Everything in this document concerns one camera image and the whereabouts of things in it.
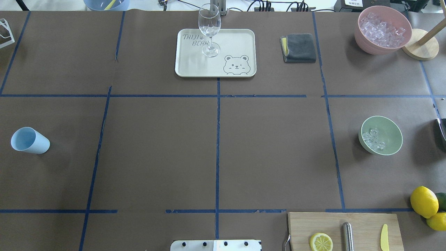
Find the mint green bowl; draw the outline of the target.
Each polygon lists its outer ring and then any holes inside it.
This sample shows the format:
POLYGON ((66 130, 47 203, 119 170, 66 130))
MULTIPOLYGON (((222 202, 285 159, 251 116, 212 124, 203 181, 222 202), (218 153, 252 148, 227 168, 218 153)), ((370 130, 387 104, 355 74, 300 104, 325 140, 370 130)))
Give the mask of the mint green bowl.
POLYGON ((385 116, 370 116, 366 119, 358 132, 358 139, 362 147, 371 154, 390 156, 394 155, 403 145, 403 136, 400 128, 391 119, 385 116), (377 128, 380 132, 381 141, 385 142, 385 148, 382 151, 370 149, 362 139, 362 133, 368 132, 371 128, 377 128))

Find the light blue plastic cup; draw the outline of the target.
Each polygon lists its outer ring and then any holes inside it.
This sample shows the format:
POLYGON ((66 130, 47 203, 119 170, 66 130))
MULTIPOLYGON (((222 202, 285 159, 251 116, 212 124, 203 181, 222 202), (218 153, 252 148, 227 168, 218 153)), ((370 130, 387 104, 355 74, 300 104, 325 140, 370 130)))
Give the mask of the light blue plastic cup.
POLYGON ((32 127, 22 127, 11 137, 10 144, 16 151, 43 154, 51 146, 50 141, 32 127))

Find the ice cubes in bowl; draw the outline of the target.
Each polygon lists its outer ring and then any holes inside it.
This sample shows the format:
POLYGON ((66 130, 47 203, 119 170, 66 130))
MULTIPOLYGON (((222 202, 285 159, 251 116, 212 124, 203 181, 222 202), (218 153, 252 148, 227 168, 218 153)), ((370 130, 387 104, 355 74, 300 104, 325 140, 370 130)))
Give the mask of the ice cubes in bowl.
POLYGON ((382 151, 385 148, 385 142, 381 141, 377 128, 371 128, 368 132, 362 133, 362 139, 374 151, 382 151))

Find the blue bowl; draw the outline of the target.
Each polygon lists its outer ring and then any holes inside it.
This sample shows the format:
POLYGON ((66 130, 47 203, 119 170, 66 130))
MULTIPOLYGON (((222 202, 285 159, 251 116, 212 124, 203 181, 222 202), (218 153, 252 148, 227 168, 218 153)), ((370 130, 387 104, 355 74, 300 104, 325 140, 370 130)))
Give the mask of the blue bowl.
MULTIPOLYGON (((84 4, 92 11, 104 11, 110 0, 84 0, 84 4)), ((126 11, 129 9, 130 0, 116 0, 110 10, 106 11, 126 11)))

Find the pink bowl with ice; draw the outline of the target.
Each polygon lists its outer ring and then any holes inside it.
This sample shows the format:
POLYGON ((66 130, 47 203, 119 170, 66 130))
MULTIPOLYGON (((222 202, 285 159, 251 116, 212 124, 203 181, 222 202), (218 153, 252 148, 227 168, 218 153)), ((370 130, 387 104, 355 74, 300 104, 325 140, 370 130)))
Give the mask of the pink bowl with ice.
POLYGON ((412 37, 412 26, 399 11, 376 5, 364 9, 355 27, 355 41, 360 49, 372 55, 395 52, 412 37))

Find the metal ice scoop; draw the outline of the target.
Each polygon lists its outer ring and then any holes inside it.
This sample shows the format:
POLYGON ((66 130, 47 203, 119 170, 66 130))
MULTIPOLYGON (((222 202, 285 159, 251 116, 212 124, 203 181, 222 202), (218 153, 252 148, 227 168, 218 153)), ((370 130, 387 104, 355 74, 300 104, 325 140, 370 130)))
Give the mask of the metal ice scoop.
POLYGON ((445 119, 435 120, 434 138, 436 145, 442 150, 446 151, 446 129, 445 119))

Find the clear wine glass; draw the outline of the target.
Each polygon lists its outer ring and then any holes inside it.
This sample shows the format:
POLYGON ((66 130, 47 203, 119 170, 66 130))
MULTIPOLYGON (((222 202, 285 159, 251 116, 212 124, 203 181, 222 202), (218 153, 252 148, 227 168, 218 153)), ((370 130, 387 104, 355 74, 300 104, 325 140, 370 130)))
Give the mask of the clear wine glass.
POLYGON ((221 29, 221 15, 213 3, 206 3, 199 9, 198 17, 199 30, 203 35, 210 38, 210 41, 202 49, 205 56, 213 58, 220 53, 220 46, 213 42, 213 37, 218 34, 221 29))

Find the grey folded cloth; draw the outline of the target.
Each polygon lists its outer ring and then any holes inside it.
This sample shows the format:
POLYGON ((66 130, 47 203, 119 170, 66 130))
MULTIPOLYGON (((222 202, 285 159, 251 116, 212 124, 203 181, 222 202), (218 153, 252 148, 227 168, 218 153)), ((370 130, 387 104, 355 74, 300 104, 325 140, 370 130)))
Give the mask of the grey folded cloth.
POLYGON ((288 34, 280 37, 285 63, 315 63, 314 38, 310 33, 288 34))

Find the half lemon slice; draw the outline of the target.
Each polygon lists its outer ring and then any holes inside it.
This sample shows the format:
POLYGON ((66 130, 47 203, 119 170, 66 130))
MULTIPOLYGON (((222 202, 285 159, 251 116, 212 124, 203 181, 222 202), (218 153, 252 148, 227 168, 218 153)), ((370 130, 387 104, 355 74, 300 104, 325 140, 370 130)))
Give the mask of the half lemon slice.
POLYGON ((333 241, 325 233, 315 233, 310 237, 309 246, 312 251, 332 251, 333 241))

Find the yellow plastic fork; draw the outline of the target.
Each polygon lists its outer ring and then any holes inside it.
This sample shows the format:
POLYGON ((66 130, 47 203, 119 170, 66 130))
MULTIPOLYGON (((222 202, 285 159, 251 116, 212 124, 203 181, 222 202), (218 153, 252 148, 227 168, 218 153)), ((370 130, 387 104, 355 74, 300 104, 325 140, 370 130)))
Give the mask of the yellow plastic fork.
POLYGON ((104 10, 106 11, 106 10, 110 10, 112 7, 113 7, 113 5, 115 4, 115 2, 116 2, 116 0, 111 0, 108 4, 107 4, 107 6, 104 8, 104 10))

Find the yellow plastic knife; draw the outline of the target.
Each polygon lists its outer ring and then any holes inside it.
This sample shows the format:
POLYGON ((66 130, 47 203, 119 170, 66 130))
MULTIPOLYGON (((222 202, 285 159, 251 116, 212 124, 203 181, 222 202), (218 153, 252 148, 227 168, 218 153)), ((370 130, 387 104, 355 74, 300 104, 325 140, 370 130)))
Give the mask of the yellow plastic knife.
POLYGON ((383 224, 380 233, 380 248, 382 251, 389 251, 388 225, 383 224))

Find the yellow lemon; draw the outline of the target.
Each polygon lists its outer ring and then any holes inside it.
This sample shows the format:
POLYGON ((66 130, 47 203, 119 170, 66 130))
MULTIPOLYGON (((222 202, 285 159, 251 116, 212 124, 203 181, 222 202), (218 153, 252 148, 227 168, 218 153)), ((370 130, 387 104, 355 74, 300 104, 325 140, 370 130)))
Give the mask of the yellow lemon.
POLYGON ((434 216, 439 210, 435 193, 425 186, 419 186, 412 191, 410 203, 413 210, 426 219, 434 216))
POLYGON ((426 219, 427 225, 436 231, 446 231, 446 213, 438 212, 426 219))

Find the wooden round stand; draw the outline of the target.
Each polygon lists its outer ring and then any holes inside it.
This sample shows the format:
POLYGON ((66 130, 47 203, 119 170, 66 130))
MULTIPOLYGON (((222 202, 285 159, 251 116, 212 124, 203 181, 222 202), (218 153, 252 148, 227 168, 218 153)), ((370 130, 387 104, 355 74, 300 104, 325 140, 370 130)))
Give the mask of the wooden round stand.
POLYGON ((408 56, 420 61, 434 59, 439 53, 439 43, 435 35, 443 30, 445 26, 446 19, 444 18, 430 31, 412 29, 411 39, 403 46, 403 51, 408 56))

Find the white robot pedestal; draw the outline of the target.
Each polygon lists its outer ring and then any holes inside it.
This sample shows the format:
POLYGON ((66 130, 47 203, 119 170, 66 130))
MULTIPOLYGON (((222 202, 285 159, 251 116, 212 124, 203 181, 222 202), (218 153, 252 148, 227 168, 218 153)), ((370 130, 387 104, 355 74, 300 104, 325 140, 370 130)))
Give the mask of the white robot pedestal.
POLYGON ((260 240, 217 239, 217 240, 177 240, 170 246, 171 251, 261 251, 260 240))

